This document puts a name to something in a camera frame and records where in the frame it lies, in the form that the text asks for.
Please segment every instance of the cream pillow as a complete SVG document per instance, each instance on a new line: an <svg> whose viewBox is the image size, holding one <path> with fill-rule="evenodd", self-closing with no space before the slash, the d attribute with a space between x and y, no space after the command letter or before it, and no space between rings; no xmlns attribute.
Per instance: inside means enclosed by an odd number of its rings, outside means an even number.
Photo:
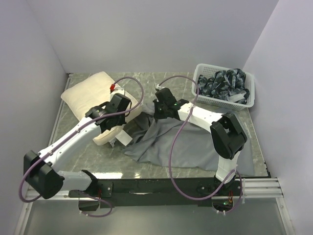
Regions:
<svg viewBox="0 0 313 235"><path fill-rule="evenodd" d="M61 99L69 106L77 119L81 120L91 107L110 100L110 86L113 82L114 80L108 76L107 73L99 72L64 91L61 95ZM133 106L138 103L128 92L126 92L125 95L131 99ZM131 111L125 118L126 122L131 121L140 113L141 105ZM122 129L123 126L116 126L110 131L105 131L97 136L93 141L97 145L103 145L112 140Z"/></svg>

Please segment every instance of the white backdrop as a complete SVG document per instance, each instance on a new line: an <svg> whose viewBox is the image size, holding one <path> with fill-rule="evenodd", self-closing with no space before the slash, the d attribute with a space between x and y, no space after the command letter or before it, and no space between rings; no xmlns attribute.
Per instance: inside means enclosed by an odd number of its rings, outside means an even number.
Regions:
<svg viewBox="0 0 313 235"><path fill-rule="evenodd" d="M47 146L66 74L25 0L0 1L0 228L21 213L23 157Z"/></svg>
<svg viewBox="0 0 313 235"><path fill-rule="evenodd" d="M27 0L66 72L242 68L278 0Z"/></svg>
<svg viewBox="0 0 313 235"><path fill-rule="evenodd" d="M312 234L313 1L280 0L244 69L256 76L254 126L299 235Z"/></svg>

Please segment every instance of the floor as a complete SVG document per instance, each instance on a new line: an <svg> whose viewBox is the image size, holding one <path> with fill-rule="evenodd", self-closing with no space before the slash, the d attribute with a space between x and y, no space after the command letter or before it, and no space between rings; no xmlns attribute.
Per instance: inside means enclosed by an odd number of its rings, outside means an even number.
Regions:
<svg viewBox="0 0 313 235"><path fill-rule="evenodd" d="M164 78L181 74L193 77L192 73L173 73L173 72L116 72L108 73L113 80L117 80L123 76L133 76L137 78L144 87L145 95L144 102L152 102L155 99L156 84ZM89 73L74 73L70 74L66 89L85 80L90 75ZM138 85L130 80L123 80L119 83L125 86L127 91L136 99L140 98L140 89ZM184 78L175 78L167 81L164 85L170 88L174 96L192 100L194 96L191 93L191 82ZM205 104L197 104L198 106L214 111L217 108ZM256 133L248 109L237 111L239 119L245 124L248 129L248 135L251 138L252 157L254 164L255 176L267 176L266 165L264 163L261 148L259 146ZM56 127L52 133L51 143L55 142L71 128L78 123L78 120L71 112L69 107L62 102L60 112L56 120ZM115 145L112 148L109 144L97 146L93 141L90 141L81 151L63 167L65 171L80 171L81 169L89 170L95 173L97 177L102 178L168 178L168 169L151 163L136 163L128 156L121 153L121 144ZM174 177L213 177L215 172L204 171L198 168L173 168Z"/></svg>

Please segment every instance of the plastic basket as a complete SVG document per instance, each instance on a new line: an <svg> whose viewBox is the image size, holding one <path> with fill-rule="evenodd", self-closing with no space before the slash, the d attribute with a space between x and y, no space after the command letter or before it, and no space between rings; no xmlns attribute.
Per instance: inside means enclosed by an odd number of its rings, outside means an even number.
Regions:
<svg viewBox="0 0 313 235"><path fill-rule="evenodd" d="M207 78L214 76L214 74L221 70L229 70L228 68L214 66L214 65L206 65L206 64L198 64L194 73L193 80L198 83L198 78L200 75L203 75ZM247 100L247 104L238 104L225 100L215 99L211 97L206 97L204 95L199 95L197 101L200 103L210 104L214 106L219 106L232 110L242 110L244 108L251 108L254 105L254 77L251 73L246 73L246 82L245 88L248 88L250 91L250 95ZM191 88L192 94L196 95L196 86L192 84Z"/></svg>

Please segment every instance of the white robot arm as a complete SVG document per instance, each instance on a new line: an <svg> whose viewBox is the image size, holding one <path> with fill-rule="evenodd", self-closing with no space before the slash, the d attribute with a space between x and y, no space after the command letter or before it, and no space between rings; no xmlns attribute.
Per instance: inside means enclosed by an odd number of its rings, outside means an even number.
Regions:
<svg viewBox="0 0 313 235"><path fill-rule="evenodd" d="M176 118L186 120L192 103L186 100L176 101L168 88L156 92L155 119ZM94 137L117 125L125 124L125 114L107 117L90 124L90 121L117 112L125 111L130 100L119 93L112 94L110 102L91 108L86 116L67 134L51 146L41 150L38 154L29 151L24 156L24 173L40 158L50 154L40 162L28 175L26 181L45 199L53 197L60 190L81 190L94 192L97 190L97 179L90 172L60 171L80 147ZM243 132L236 117L232 114L219 114L210 112L200 107L194 107L192 116L188 120L212 134L213 143L219 156L216 179L222 182L227 174L236 169L237 159L245 142L246 135ZM53 152L55 146L61 145L58 151ZM231 183L235 175L232 173L225 184Z"/></svg>

